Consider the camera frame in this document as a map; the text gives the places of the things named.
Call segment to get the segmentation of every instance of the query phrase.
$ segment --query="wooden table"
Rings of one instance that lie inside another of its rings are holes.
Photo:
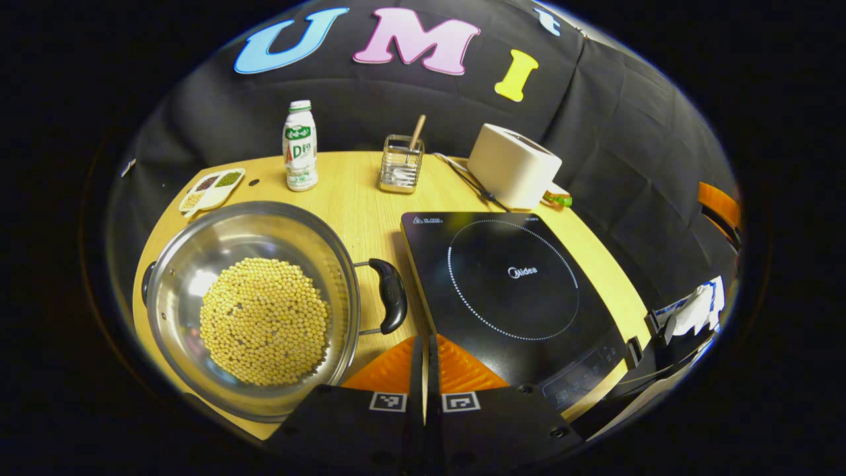
[[[364,335],[347,375],[354,374],[376,356],[411,335],[430,334],[425,311],[415,284],[404,238],[400,231],[400,217],[405,212],[501,212],[496,205],[483,202],[441,159],[427,155],[420,174],[420,183],[411,195],[394,194],[378,189],[381,152],[321,152],[317,168],[320,181],[309,191],[294,192],[285,183],[282,157],[267,157],[228,163],[201,170],[173,199],[159,218],[141,253],[135,274],[133,314],[135,329],[141,345],[155,364],[181,391],[194,393],[176,377],[153,340],[147,323],[146,308],[141,301],[141,278],[148,264],[158,258],[165,245],[189,222],[178,210],[179,202],[195,182],[205,174],[225,169],[244,168],[245,177],[223,206],[255,200],[286,202],[305,208],[323,219],[341,237],[354,262],[378,257],[399,269],[409,294],[409,313],[403,325],[390,335]],[[250,186],[249,182],[260,182]],[[643,317],[646,308],[623,270],[593,233],[569,208],[556,210],[539,204],[537,213],[564,246],[596,288],[617,323],[623,340],[633,336],[642,346],[650,340]],[[197,219],[207,212],[197,213]],[[379,299],[376,273],[358,273],[361,289],[361,328],[374,329],[384,316]],[[562,415],[569,421],[587,411],[612,389],[626,373],[621,362],[593,391]],[[426,388],[426,367],[423,385]],[[279,423],[256,423],[235,417],[216,407],[217,412],[260,439],[266,439]]]

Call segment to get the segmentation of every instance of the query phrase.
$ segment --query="letter m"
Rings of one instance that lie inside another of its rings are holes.
[[[434,47],[435,51],[423,59],[424,67],[446,75],[463,75],[464,52],[470,39],[481,33],[478,27],[457,19],[424,31],[417,13],[407,8],[379,8],[373,14],[379,17],[379,23],[367,48],[353,55],[359,63],[390,63],[393,55],[387,49],[393,40],[403,63],[412,64]]]

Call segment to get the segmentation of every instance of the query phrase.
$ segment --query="black induction cooktop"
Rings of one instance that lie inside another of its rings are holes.
[[[617,325],[533,213],[405,213],[409,257],[434,332],[561,410],[624,357]]]

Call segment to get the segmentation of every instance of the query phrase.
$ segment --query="black pot handle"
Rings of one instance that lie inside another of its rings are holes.
[[[405,285],[399,276],[399,271],[387,261],[371,258],[364,263],[356,263],[353,266],[370,265],[379,273],[379,297],[385,306],[385,318],[379,329],[362,330],[359,335],[375,334],[382,332],[390,334],[403,324],[405,315],[409,312],[409,301],[405,295]]]
[[[153,267],[155,266],[155,261],[150,263],[150,266],[147,266],[147,269],[144,271],[144,277],[141,278],[141,300],[145,306],[147,305],[147,286],[150,285],[150,277],[153,274]]]

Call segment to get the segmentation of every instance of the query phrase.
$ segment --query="yellow letter i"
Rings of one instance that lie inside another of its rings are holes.
[[[494,85],[493,90],[500,96],[505,96],[514,102],[523,101],[523,86],[529,79],[529,73],[537,69],[538,63],[534,58],[520,50],[511,50],[511,67],[501,82]]]

